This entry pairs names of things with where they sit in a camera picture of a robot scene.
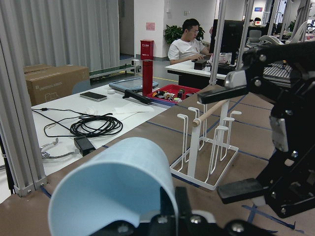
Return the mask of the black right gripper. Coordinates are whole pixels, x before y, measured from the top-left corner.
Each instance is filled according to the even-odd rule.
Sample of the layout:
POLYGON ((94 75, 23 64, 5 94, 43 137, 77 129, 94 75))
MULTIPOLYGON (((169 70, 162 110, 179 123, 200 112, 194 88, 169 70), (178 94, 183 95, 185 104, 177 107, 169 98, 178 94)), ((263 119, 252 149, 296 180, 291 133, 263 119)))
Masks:
POLYGON ((293 43, 251 49, 243 69, 229 72, 224 86, 197 95, 201 104, 250 92, 274 105, 270 122, 275 152, 258 175, 265 202, 281 218, 315 206, 315 44, 293 43), (263 77, 264 68, 285 60, 292 68, 291 87, 263 77))

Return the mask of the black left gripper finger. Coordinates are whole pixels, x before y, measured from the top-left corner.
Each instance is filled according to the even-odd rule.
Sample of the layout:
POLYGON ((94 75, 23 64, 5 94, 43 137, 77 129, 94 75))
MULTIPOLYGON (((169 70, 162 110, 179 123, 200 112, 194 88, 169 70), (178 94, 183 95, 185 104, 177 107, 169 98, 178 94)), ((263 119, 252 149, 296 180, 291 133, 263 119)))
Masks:
MULTIPOLYGON (((187 189, 185 187, 175 188, 175 200, 179 217, 192 215, 187 189)), ((170 197, 162 187, 160 188, 160 216, 175 216, 175 210, 170 197)))

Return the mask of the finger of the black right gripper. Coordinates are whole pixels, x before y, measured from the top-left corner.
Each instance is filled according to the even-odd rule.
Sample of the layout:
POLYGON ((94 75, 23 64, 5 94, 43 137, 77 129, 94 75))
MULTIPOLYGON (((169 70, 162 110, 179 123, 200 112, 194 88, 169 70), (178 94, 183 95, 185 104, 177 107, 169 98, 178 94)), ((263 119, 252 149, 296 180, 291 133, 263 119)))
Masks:
POLYGON ((265 187, 255 178, 221 185, 217 193, 224 204, 239 202, 264 195, 265 187))

